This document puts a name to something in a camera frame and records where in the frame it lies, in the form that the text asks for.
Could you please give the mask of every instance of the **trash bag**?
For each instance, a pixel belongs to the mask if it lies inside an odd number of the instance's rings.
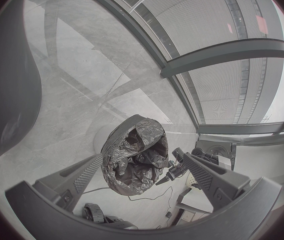
[[[161,124],[133,115],[108,136],[101,153],[103,176],[121,195],[148,190],[168,167],[168,141]]]

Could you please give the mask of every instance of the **trash can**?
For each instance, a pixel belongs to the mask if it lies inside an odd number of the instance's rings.
[[[162,125],[140,115],[116,127],[101,153],[104,179],[121,195],[142,194],[168,166],[168,141]]]

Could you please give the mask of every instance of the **gray tile floor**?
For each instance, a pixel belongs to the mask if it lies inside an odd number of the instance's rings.
[[[159,75],[160,67],[139,41],[108,10],[94,0],[25,0],[25,28],[42,80],[38,119],[27,136],[0,157],[0,210],[26,239],[4,191],[26,180],[56,172],[93,154],[93,140],[105,125],[114,127],[140,114],[158,120],[167,133],[169,158],[181,147],[191,151],[196,131],[175,90]],[[173,187],[170,211],[186,189],[182,178],[153,186],[134,198],[155,198]],[[107,186],[102,171],[87,190]],[[140,229],[166,226],[171,190],[162,197],[132,202],[112,190],[84,194],[106,215],[128,220]]]

